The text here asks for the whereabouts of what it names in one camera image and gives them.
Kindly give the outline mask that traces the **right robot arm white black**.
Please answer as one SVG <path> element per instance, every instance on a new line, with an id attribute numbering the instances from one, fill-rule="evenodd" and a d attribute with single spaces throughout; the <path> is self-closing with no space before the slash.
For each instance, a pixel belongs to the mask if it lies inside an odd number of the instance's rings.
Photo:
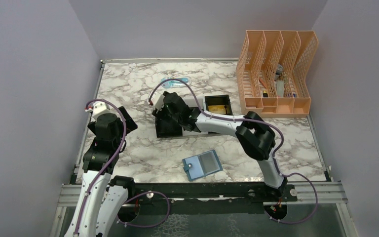
<path id="1" fill-rule="evenodd" d="M 228 116 L 205 111 L 199 106 L 191 108 L 175 92 L 164 92 L 155 99 L 149 98 L 149 104 L 155 117 L 172 119 L 183 130 L 235 137 L 245 154 L 259 164 L 266 185 L 266 197 L 277 201 L 284 196 L 287 179 L 281 174 L 275 159 L 277 128 L 272 128 L 258 114 L 248 112 L 244 116 Z"/>

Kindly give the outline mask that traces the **blue leather card holder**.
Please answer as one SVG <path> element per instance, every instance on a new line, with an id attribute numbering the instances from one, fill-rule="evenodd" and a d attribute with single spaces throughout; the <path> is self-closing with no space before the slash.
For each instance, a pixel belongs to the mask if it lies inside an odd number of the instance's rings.
<path id="1" fill-rule="evenodd" d="M 195 156 L 184 158 L 182 162 L 183 170 L 190 182 L 223 170 L 215 150 L 209 150 Z"/>

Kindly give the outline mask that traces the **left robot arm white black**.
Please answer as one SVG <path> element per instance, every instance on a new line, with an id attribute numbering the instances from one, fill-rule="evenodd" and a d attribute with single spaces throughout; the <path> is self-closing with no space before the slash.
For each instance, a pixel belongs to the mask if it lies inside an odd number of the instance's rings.
<path id="1" fill-rule="evenodd" d="M 121 206 L 135 198 L 133 178 L 113 176 L 113 171 L 125 149 L 125 136 L 137 129 L 136 123 L 124 107 L 116 108 L 117 116 L 105 102 L 94 102 L 87 111 L 95 138 L 83 156 L 80 194 L 66 237 L 107 236 Z"/>

